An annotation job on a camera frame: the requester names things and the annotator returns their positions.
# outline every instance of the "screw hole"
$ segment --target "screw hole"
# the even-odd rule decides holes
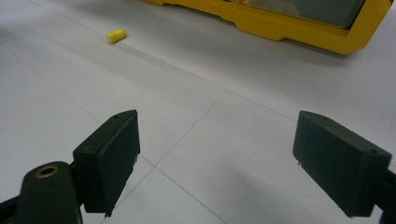
[[[35,173],[37,178],[47,178],[58,173],[59,167],[54,165],[45,166]]]

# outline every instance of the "tile grout line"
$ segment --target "tile grout line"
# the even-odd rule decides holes
[[[146,177],[151,174],[151,172],[156,168],[154,164],[152,164],[150,161],[148,161],[145,157],[143,157],[142,155],[139,155],[140,157],[142,157],[145,161],[147,161],[150,165],[152,165],[152,168],[150,171],[148,171],[148,173],[132,188],[132,190],[120,201],[120,203],[114,207],[113,212],[116,211],[116,209],[122,205],[122,203],[129,197],[129,195],[131,195],[131,193],[137,188],[137,186],[140,185],[140,183],[143,182],[143,180],[146,179]],[[107,220],[107,218],[103,219],[103,221],[100,224],[105,223],[105,221]]]
[[[218,219],[220,219],[224,224],[227,224],[227,222],[222,219],[221,217],[219,217],[216,213],[214,213],[212,210],[210,210],[206,205],[204,205],[203,203],[201,203],[198,199],[196,199],[194,196],[192,196],[192,194],[190,194],[188,191],[186,191],[183,187],[181,187],[175,180],[173,180],[171,177],[169,177],[168,175],[166,175],[162,170],[160,170],[158,167],[154,167],[156,170],[158,170],[159,172],[161,172],[163,175],[165,175],[168,179],[170,179],[173,183],[175,183],[179,188],[183,189],[184,192],[186,192],[188,195],[190,195],[190,197],[192,197],[196,202],[198,202],[201,206],[203,206],[204,208],[206,208],[210,213],[212,213],[215,217],[217,217]]]
[[[177,142],[171,147],[171,149],[168,151],[168,152],[166,152],[166,154],[154,165],[155,167],[157,167],[157,165],[158,164],[160,164],[160,162],[181,142],[181,140],[183,140],[183,138],[197,125],[197,123],[199,123],[203,118],[204,118],[204,116],[206,116],[206,114],[207,113],[209,113],[209,111],[213,108],[213,106],[214,105],[216,105],[223,97],[224,97],[224,95],[225,95],[225,93],[227,93],[228,91],[224,91],[224,93],[219,97],[219,99],[217,99],[216,101],[215,101],[215,103],[213,103],[207,110],[206,110],[206,112],[200,117],[200,118],[198,118],[198,120],[197,121],[195,121],[192,125],[191,125],[191,127],[183,134],[183,136],[181,136],[178,140],[177,140]]]
[[[75,104],[77,107],[82,109],[85,113],[87,113],[91,118],[96,120],[99,124],[101,121],[97,119],[93,114],[91,114],[88,110],[86,110],[83,106],[81,106],[78,102],[76,102],[74,99],[72,99],[68,94],[66,94],[63,90],[61,90],[59,87],[57,87],[55,84],[53,84],[49,79],[47,79],[44,75],[42,75],[40,72],[38,72],[32,65],[30,65],[28,62],[26,62],[23,58],[21,58],[19,55],[17,55],[14,51],[9,49],[5,44],[0,43],[4,48],[6,48],[10,53],[12,53],[15,57],[17,57],[19,60],[21,60],[24,64],[26,64],[28,67],[30,67],[39,77],[43,78],[46,80],[52,87],[54,87],[57,91],[59,91],[62,95],[64,95],[68,100],[70,100],[73,104]]]
[[[38,6],[40,6],[40,7],[43,7],[44,9],[46,9],[46,10],[48,10],[48,11],[54,13],[55,15],[58,15],[58,16],[60,16],[60,17],[62,17],[62,18],[65,18],[65,19],[68,20],[68,21],[72,21],[73,23],[75,23],[75,24],[77,24],[77,25],[79,25],[79,26],[82,26],[82,27],[84,27],[84,28],[87,28],[87,29],[89,29],[89,30],[91,30],[91,31],[93,31],[93,32],[95,32],[95,33],[97,33],[97,34],[99,34],[99,35],[104,35],[104,34],[100,33],[99,31],[96,31],[96,30],[94,30],[94,29],[92,29],[92,28],[90,28],[90,27],[88,27],[88,26],[86,26],[86,25],[84,25],[84,24],[81,24],[81,23],[79,23],[79,22],[77,22],[77,21],[74,21],[74,20],[72,20],[72,19],[70,19],[70,18],[68,18],[68,17],[66,17],[66,16],[64,16],[64,15],[62,15],[62,14],[56,12],[56,11],[53,11],[52,9],[50,9],[50,8],[48,8],[48,7],[45,7],[45,6],[43,6],[43,5],[40,5],[40,4],[38,4],[37,2],[35,2],[34,0],[28,0],[28,1],[30,1],[30,2],[32,2],[32,3],[34,3],[34,4],[36,4],[36,5],[38,5]],[[209,84],[211,84],[211,85],[213,85],[213,86],[215,86],[215,87],[218,87],[218,88],[220,88],[220,89],[222,89],[222,90],[224,90],[224,91],[228,91],[228,92],[230,92],[230,93],[232,93],[232,94],[235,94],[235,95],[237,95],[237,96],[239,96],[239,97],[241,97],[241,98],[243,98],[243,99],[245,99],[245,100],[250,101],[251,103],[253,103],[253,104],[255,104],[255,105],[258,105],[258,106],[260,106],[260,107],[262,107],[262,108],[265,108],[265,109],[267,109],[267,110],[269,110],[269,111],[271,111],[271,112],[274,112],[275,114],[277,114],[277,115],[279,115],[279,116],[281,116],[281,117],[283,117],[283,118],[285,118],[285,119],[289,119],[289,120],[292,120],[292,121],[294,121],[294,122],[297,122],[297,120],[294,120],[294,119],[289,118],[289,117],[287,117],[287,116],[285,116],[285,115],[282,115],[282,114],[276,112],[275,110],[270,109],[269,107],[267,107],[267,106],[265,106],[265,105],[261,105],[261,104],[259,104],[259,103],[257,103],[257,102],[254,102],[253,100],[250,100],[250,99],[248,99],[248,98],[246,98],[246,97],[244,97],[244,96],[242,96],[242,95],[240,95],[240,94],[238,94],[238,93],[236,93],[236,92],[233,92],[233,91],[230,91],[230,90],[228,90],[228,89],[226,89],[226,88],[224,88],[224,87],[221,87],[220,85],[218,85],[218,84],[216,84],[216,83],[210,82],[210,81],[208,81],[208,80],[206,80],[206,79],[204,79],[204,78],[202,78],[202,77],[199,77],[199,76],[197,76],[197,75],[195,75],[195,74],[193,74],[193,73],[191,73],[191,72],[189,72],[189,71],[187,71],[187,70],[184,70],[184,69],[182,69],[182,68],[180,68],[180,67],[177,67],[177,66],[175,66],[175,65],[173,65],[173,64],[171,64],[171,63],[168,63],[168,62],[166,62],[166,61],[164,61],[164,60],[161,60],[161,59],[159,59],[159,58],[157,58],[157,57],[155,57],[155,56],[152,56],[152,55],[150,55],[150,54],[147,54],[146,52],[141,51],[140,49],[136,49],[136,48],[134,48],[134,47],[132,47],[132,46],[129,46],[129,45],[123,43],[123,42],[120,42],[120,44],[122,44],[123,46],[125,46],[125,47],[127,47],[127,48],[133,49],[133,50],[135,50],[135,51],[137,51],[137,52],[139,52],[139,53],[142,53],[143,55],[145,55],[145,56],[147,56],[147,57],[149,57],[149,58],[151,58],[151,59],[153,59],[153,60],[155,60],[155,61],[158,61],[158,62],[160,62],[160,63],[166,64],[166,65],[168,65],[168,66],[170,66],[170,67],[173,67],[173,68],[175,68],[176,70],[179,70],[179,71],[181,71],[181,72],[183,72],[183,73],[186,73],[186,74],[188,74],[188,75],[190,75],[190,76],[192,76],[192,77],[199,78],[199,79],[201,79],[202,81],[204,81],[204,82],[206,82],[206,83],[209,83]]]

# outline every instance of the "floor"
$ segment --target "floor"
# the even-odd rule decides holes
[[[108,44],[119,28],[128,37]],[[0,201],[137,109],[142,154],[113,216],[86,224],[377,223],[378,208],[346,217],[291,150],[307,110],[396,153],[395,33],[393,7],[340,56],[141,0],[0,1]]]

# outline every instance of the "yellow object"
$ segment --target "yellow object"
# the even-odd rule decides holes
[[[126,30],[120,29],[116,31],[112,31],[106,34],[107,40],[110,44],[113,44],[123,38],[126,37]]]
[[[390,0],[365,0],[349,29],[294,18],[249,7],[244,0],[145,0],[152,4],[180,5],[222,17],[250,34],[279,41],[284,38],[303,42],[340,54],[363,49],[391,7]]]

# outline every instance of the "white tile floor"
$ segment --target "white tile floor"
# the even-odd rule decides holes
[[[393,7],[366,49],[339,56],[140,0],[0,1],[0,201],[137,109],[142,155],[113,217],[87,224],[376,223],[377,208],[345,217],[291,147],[309,110],[396,154],[395,33]]]

